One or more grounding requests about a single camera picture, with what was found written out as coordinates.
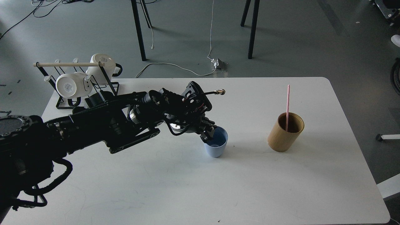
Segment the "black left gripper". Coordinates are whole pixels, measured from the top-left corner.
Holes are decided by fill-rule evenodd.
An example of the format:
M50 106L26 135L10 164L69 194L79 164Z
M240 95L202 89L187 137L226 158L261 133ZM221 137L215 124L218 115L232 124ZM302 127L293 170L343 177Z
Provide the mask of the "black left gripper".
M212 104L207 95L224 95L219 89L204 92L199 84L190 81L183 94L176 94L165 88L147 93L147 125L155 129L160 123L166 123L174 136L183 133L196 133L207 143L214 138L216 124L205 116L211 111Z

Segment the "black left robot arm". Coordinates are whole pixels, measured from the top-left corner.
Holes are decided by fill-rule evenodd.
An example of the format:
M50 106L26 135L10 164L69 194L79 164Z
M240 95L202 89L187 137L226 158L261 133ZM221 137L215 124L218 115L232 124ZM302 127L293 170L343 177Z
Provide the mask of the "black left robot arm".
M50 121L37 115L1 117L1 220L10 209L46 206L44 194L71 174L65 157L77 150L104 142L114 154L155 137L163 123L174 136L196 133L204 143L211 141L217 129L205 116L212 109L211 94L225 90L204 92L191 81L183 94L165 88L123 95L99 91L85 99L87 108Z

